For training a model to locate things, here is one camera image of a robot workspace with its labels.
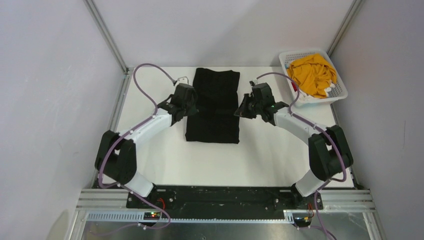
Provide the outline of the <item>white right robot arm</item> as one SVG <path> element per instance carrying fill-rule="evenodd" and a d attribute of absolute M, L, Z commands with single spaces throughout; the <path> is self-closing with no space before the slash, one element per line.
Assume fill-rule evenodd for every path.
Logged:
<path fill-rule="evenodd" d="M 310 195 L 325 183 L 334 180 L 342 173 L 347 178 L 346 169 L 354 163 L 343 129 L 338 125 L 327 127 L 290 110 L 282 101 L 276 102 L 271 87 L 259 83 L 251 88 L 251 93 L 243 96 L 235 116 L 262 120 L 275 127 L 282 128 L 300 139 L 308 146 L 309 170 L 292 186 L 291 204 L 303 209 L 311 201 Z"/>

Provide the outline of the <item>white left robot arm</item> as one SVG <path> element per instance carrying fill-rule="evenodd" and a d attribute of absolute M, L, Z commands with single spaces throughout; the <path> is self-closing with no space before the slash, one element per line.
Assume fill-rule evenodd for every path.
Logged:
<path fill-rule="evenodd" d="M 101 138 L 95 160 L 99 181 L 107 176 L 116 184 L 136 193 L 145 208 L 157 204 L 158 195 L 152 191 L 155 184 L 138 172 L 137 152 L 148 140 L 170 128 L 184 117 L 197 113 L 198 95 L 195 88 L 186 83 L 177 84 L 175 91 L 155 108 L 152 116 L 126 132 L 106 131 Z"/>

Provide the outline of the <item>black t shirt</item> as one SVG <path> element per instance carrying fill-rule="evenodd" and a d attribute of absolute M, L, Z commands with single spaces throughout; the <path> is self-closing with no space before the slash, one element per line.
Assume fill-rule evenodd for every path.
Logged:
<path fill-rule="evenodd" d="M 238 144 L 240 118 L 238 87 L 240 73 L 197 68 L 193 84 L 198 112 L 187 117 L 185 139 L 188 142 Z"/>

